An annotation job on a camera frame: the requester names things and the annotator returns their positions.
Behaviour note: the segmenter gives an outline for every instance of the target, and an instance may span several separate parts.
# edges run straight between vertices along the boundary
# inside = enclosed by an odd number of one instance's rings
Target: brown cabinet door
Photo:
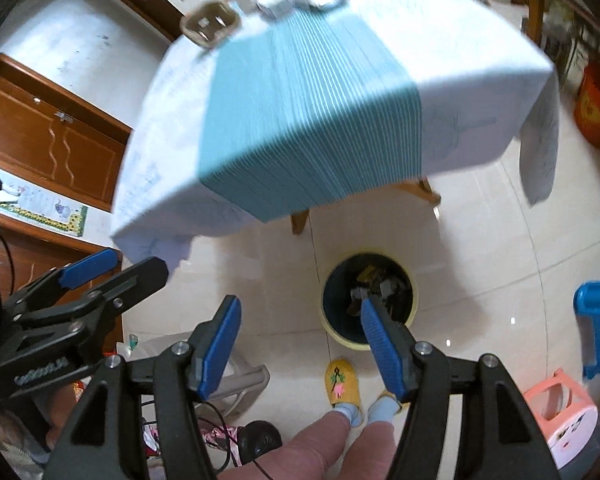
[[[7,241],[13,258],[13,266],[15,269],[15,286],[14,290],[18,290],[27,283],[32,282],[49,269],[54,267],[64,267],[66,264],[72,264],[81,260],[89,253],[77,251],[67,247],[62,247],[33,236],[28,236],[23,233],[0,229],[4,239]],[[67,303],[69,301],[78,300],[92,286],[108,280],[114,274],[120,272],[120,264],[116,269],[99,276],[97,279],[83,285],[80,288],[71,290],[66,293],[58,304]],[[4,301],[9,296],[11,287],[11,266],[9,259],[4,250],[4,246],[0,241],[0,296]],[[116,327],[107,335],[102,351],[115,352],[116,342],[122,341],[122,317],[116,318]]]
[[[0,168],[110,210],[125,147],[0,76]]]

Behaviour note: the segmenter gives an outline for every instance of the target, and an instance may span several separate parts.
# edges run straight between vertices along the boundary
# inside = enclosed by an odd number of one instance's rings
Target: pink pants
[[[350,424],[347,417],[329,412],[298,433],[288,444],[258,459],[273,480],[322,480],[325,471],[344,451]],[[347,451],[338,480],[384,480],[394,459],[394,427],[390,422],[367,426]],[[218,475],[218,480],[266,480],[249,463]]]

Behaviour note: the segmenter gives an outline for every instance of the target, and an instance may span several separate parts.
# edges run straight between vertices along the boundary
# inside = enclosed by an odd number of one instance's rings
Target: screw
[[[485,355],[483,355],[482,356],[482,362],[484,363],[484,365],[487,368],[495,368],[500,363],[500,361],[498,361],[498,358],[495,355],[493,355],[493,354],[485,354]]]
[[[71,323],[71,325],[69,325],[69,332],[71,332],[71,333],[78,332],[78,330],[80,330],[83,326],[84,326],[84,323],[81,322],[80,320],[74,321],[73,323]]]
[[[107,357],[104,361],[104,364],[107,368],[115,368],[122,362],[122,357],[118,354],[113,354]]]
[[[418,341],[414,348],[416,352],[420,355],[429,355],[433,352],[433,345],[429,341]]]
[[[171,351],[176,355],[184,355],[189,351],[189,343],[186,341],[178,341],[171,345]]]

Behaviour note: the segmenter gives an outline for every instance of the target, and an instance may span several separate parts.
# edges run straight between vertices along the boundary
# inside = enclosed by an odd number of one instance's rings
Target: wooden table leg
[[[442,200],[440,195],[431,189],[429,181],[426,178],[420,180],[405,180],[400,184],[395,184],[394,187],[406,191],[407,193],[411,193],[433,205],[440,204],[440,201]]]
[[[307,218],[309,218],[308,209],[299,213],[291,213],[291,232],[295,235],[302,234]]]
[[[529,21],[526,34],[536,45],[542,42],[542,19],[544,17],[544,0],[529,0]]]

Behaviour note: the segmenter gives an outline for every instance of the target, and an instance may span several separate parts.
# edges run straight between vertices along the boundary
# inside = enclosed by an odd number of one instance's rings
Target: sock
[[[354,425],[356,419],[360,416],[360,411],[355,404],[350,402],[338,402],[332,409],[332,412],[342,413],[349,419],[349,424]]]
[[[369,425],[379,420],[391,422],[398,410],[400,410],[400,404],[392,397],[380,397],[369,407],[366,424]]]

